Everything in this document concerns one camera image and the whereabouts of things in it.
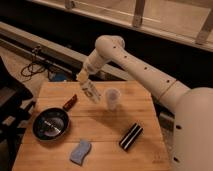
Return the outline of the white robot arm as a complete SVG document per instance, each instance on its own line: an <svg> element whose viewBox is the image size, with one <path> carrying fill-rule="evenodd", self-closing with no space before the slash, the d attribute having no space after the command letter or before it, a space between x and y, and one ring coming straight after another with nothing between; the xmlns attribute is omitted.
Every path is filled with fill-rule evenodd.
<svg viewBox="0 0 213 171"><path fill-rule="evenodd" d="M213 88L189 88L125 50L120 36L102 35L77 80L93 102L100 95L89 77L108 62L127 71L175 115L172 171L213 171Z"/></svg>

